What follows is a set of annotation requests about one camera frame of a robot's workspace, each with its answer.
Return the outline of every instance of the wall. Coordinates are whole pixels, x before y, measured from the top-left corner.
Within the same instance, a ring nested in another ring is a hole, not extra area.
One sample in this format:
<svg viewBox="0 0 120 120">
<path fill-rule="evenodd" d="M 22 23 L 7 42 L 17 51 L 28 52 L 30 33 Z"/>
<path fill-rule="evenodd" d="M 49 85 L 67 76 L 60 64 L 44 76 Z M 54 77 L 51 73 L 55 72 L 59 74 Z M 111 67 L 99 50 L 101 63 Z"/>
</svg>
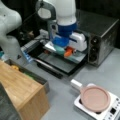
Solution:
<svg viewBox="0 0 120 120">
<path fill-rule="evenodd" d="M 76 0 L 76 3 L 82 10 L 120 19 L 120 0 Z M 119 31 L 120 27 L 115 44 L 117 48 L 120 48 Z"/>
</svg>

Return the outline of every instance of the blue object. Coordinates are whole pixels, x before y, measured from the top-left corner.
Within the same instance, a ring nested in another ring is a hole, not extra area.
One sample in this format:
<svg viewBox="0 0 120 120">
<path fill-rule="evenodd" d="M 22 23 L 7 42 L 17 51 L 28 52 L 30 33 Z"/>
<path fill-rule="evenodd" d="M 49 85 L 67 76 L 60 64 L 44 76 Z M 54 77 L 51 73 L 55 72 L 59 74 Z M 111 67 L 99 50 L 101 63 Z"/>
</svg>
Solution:
<svg viewBox="0 0 120 120">
<path fill-rule="evenodd" d="M 60 36 L 69 37 L 74 30 L 77 29 L 77 23 L 68 26 L 58 25 L 58 32 Z"/>
<path fill-rule="evenodd" d="M 0 51 L 0 58 L 4 55 L 3 51 Z"/>
<path fill-rule="evenodd" d="M 23 54 L 29 63 L 33 61 L 33 59 L 26 52 L 23 52 Z"/>
<path fill-rule="evenodd" d="M 69 44 L 69 38 L 65 38 L 65 37 L 55 37 L 53 39 L 53 44 L 60 46 L 60 47 L 66 47 Z"/>
<path fill-rule="evenodd" d="M 56 50 L 57 53 L 59 53 L 61 55 L 64 55 L 64 53 L 65 53 L 64 48 L 62 48 L 60 46 L 57 46 L 57 45 L 54 45 L 54 48 L 55 48 L 55 50 Z"/>
</svg>

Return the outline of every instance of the wooden box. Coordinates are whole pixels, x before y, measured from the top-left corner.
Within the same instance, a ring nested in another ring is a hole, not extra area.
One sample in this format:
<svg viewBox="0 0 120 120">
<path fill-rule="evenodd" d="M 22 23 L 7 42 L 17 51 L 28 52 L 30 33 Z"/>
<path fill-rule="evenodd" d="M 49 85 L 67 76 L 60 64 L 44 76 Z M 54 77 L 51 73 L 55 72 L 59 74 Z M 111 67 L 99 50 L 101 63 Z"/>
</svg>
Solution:
<svg viewBox="0 0 120 120">
<path fill-rule="evenodd" d="M 0 82 L 23 120 L 40 120 L 48 111 L 44 86 L 2 61 Z"/>
</svg>

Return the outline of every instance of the gray countertop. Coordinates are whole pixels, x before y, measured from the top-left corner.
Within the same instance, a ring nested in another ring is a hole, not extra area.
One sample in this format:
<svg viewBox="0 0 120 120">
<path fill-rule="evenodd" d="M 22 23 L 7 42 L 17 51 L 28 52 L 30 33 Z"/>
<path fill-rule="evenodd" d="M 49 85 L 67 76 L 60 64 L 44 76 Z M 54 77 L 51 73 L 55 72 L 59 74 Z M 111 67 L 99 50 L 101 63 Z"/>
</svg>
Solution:
<svg viewBox="0 0 120 120">
<path fill-rule="evenodd" d="M 36 72 L 50 85 L 48 93 L 50 110 L 42 120 L 93 120 L 73 104 L 79 95 L 79 92 L 70 85 L 70 80 L 73 78 L 84 86 L 94 83 L 120 97 L 120 50 L 118 49 L 114 49 L 98 68 L 88 64 L 76 74 L 61 80 L 40 69 Z"/>
</svg>

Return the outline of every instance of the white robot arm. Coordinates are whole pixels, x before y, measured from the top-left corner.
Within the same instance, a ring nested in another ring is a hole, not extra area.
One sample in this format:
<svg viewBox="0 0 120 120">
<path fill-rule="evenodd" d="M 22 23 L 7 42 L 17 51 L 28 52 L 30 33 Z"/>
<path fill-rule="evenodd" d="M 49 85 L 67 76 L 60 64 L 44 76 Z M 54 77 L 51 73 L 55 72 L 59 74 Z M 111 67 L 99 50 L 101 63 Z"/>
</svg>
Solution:
<svg viewBox="0 0 120 120">
<path fill-rule="evenodd" d="M 69 57 L 73 50 L 81 52 L 87 48 L 85 36 L 74 32 L 77 29 L 75 0 L 39 0 L 37 8 L 40 18 L 56 20 L 57 31 L 52 43 L 57 52 L 56 46 L 59 46 L 64 49 L 64 56 Z"/>
<path fill-rule="evenodd" d="M 0 0 L 0 46 L 8 59 L 21 59 L 21 64 L 26 62 L 26 59 L 20 49 L 16 38 L 7 36 L 7 34 L 22 24 L 20 15 L 7 8 Z"/>
</svg>

